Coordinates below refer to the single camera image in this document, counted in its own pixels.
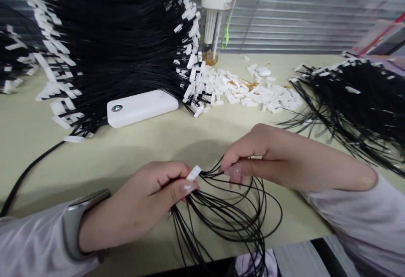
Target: beige desk surface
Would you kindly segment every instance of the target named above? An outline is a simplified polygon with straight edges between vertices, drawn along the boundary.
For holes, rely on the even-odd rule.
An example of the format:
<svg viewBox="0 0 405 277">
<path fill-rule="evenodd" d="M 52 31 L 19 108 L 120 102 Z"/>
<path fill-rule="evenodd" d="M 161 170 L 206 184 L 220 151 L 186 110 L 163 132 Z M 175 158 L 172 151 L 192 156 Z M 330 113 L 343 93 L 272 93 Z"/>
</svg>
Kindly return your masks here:
<svg viewBox="0 0 405 277">
<path fill-rule="evenodd" d="M 246 66 L 270 63 L 269 68 L 278 79 L 275 83 L 286 85 L 287 79 L 295 76 L 293 69 L 299 64 L 325 66 L 342 59 L 332 55 L 248 56 L 250 62 L 242 55 L 223 54 L 217 68 L 253 81 Z M 34 101 L 45 82 L 46 76 L 37 73 L 27 78 L 19 93 L 0 95 L 0 203 L 5 201 L 24 169 L 68 134 L 51 120 L 49 101 Z M 274 124 L 293 116 L 289 112 L 271 114 L 261 112 L 259 107 L 230 105 L 224 101 L 225 105 L 213 107 L 197 119 L 181 108 L 121 129 L 104 126 L 93 139 L 61 146 L 28 175 L 11 214 L 23 217 L 106 187 L 114 192 L 139 167 L 154 160 L 184 160 L 191 167 L 198 164 L 204 170 L 210 169 L 227 146 L 255 124 Z M 337 143 L 332 145 L 342 149 Z M 403 179 L 379 171 L 405 192 Z M 279 229 L 266 240 L 268 248 L 331 234 L 325 222 L 296 193 L 271 183 L 266 183 L 266 189 L 281 203 L 284 214 Z M 268 201 L 268 206 L 265 230 L 270 230 L 280 217 L 274 201 Z M 242 244 L 226 242 L 205 226 L 193 224 L 214 259 L 246 252 Z M 142 240 L 113 249 L 105 263 L 90 276 L 138 276 L 182 266 L 173 222 L 164 220 Z"/>
</svg>

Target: right hand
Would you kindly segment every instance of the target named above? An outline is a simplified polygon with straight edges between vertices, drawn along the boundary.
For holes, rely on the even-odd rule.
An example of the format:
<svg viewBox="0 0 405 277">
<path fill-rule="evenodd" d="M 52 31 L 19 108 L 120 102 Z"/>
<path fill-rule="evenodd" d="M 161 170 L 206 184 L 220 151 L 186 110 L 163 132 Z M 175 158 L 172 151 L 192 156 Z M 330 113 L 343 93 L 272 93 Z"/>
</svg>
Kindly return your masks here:
<svg viewBox="0 0 405 277">
<path fill-rule="evenodd" d="M 247 184 L 248 177 L 260 177 L 306 192 L 364 191 L 377 182 L 375 171 L 354 157 L 265 124 L 257 124 L 228 148 L 220 170 L 233 183 Z"/>
</svg>

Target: bundle of black cables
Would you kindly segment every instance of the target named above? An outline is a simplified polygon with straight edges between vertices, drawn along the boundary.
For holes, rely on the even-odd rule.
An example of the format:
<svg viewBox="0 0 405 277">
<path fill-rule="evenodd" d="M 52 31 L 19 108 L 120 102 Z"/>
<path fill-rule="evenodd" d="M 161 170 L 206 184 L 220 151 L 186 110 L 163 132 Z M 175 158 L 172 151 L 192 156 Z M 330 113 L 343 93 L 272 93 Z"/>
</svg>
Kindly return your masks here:
<svg viewBox="0 0 405 277">
<path fill-rule="evenodd" d="M 177 205 L 172 207 L 172 216 L 183 263 L 187 266 L 186 256 L 183 252 L 183 250 L 186 250 L 191 263 L 199 265 L 202 276 L 218 276 L 215 268 L 207 266 L 206 261 L 213 261 L 213 258 L 203 246 L 202 240 L 198 239 L 194 232 L 191 216 L 191 211 L 193 211 L 206 227 L 222 239 L 230 242 L 240 242 L 246 246 L 251 256 L 251 262 L 242 276 L 266 276 L 265 273 L 268 274 L 268 272 L 265 263 L 265 238 L 273 234 L 281 224 L 283 219 L 281 205 L 277 199 L 265 191 L 262 179 L 252 178 L 249 185 L 242 185 L 247 188 L 244 193 L 218 186 L 221 182 L 228 183 L 224 179 L 218 179 L 218 176 L 222 175 L 221 172 L 218 172 L 220 162 L 210 171 L 202 171 L 200 179 L 213 188 L 234 194 L 235 197 L 224 200 L 203 191 L 195 190 L 186 197 L 188 218 L 183 217 Z M 280 219 L 272 230 L 263 234 L 262 226 L 266 217 L 267 196 L 277 203 L 279 210 L 276 212 L 272 210 L 272 213 L 275 213 L 274 216 L 280 215 Z M 253 209 L 253 216 L 249 216 L 238 207 L 243 202 Z"/>
<path fill-rule="evenodd" d="M 35 73 L 38 68 L 33 55 L 35 51 L 21 41 L 12 26 L 0 30 L 0 92 L 13 93 L 24 82 L 19 76 Z"/>
<path fill-rule="evenodd" d="M 324 124 L 353 156 L 405 177 L 405 78 L 356 56 L 325 68 L 302 66 L 291 84 L 308 107 L 279 123 L 297 132 Z"/>
<path fill-rule="evenodd" d="M 152 90 L 194 114 L 200 13 L 190 0 L 30 0 L 48 54 L 36 54 L 49 82 L 37 100 L 56 98 L 53 119 L 71 135 L 92 135 L 106 104 Z"/>
</svg>

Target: white sleeve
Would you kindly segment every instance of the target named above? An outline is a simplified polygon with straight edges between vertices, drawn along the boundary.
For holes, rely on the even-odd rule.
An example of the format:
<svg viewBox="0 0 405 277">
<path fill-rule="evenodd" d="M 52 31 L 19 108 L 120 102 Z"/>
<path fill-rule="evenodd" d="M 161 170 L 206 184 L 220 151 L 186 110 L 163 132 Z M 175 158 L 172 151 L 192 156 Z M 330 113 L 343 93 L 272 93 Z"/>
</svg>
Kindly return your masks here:
<svg viewBox="0 0 405 277">
<path fill-rule="evenodd" d="M 365 192 L 302 193 L 363 276 L 405 276 L 405 196 L 378 175 Z"/>
<path fill-rule="evenodd" d="M 66 251 L 62 218 L 70 203 L 23 219 L 0 219 L 2 277 L 79 277 L 99 265 L 97 257 L 75 261 Z"/>
</svg>

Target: manicured nail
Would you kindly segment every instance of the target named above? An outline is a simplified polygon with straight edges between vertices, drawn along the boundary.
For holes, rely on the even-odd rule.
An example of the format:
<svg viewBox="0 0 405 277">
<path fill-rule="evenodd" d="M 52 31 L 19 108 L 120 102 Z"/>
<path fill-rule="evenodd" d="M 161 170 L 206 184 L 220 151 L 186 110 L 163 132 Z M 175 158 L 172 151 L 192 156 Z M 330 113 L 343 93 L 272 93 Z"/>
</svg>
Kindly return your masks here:
<svg viewBox="0 0 405 277">
<path fill-rule="evenodd" d="M 194 191 L 196 188 L 197 188 L 197 184 L 194 182 L 190 182 L 189 184 L 183 184 L 180 189 L 183 193 L 186 193 L 188 195 L 192 191 Z"/>
<path fill-rule="evenodd" d="M 231 166 L 225 172 L 227 176 L 241 176 L 240 167 L 239 166 Z"/>
</svg>

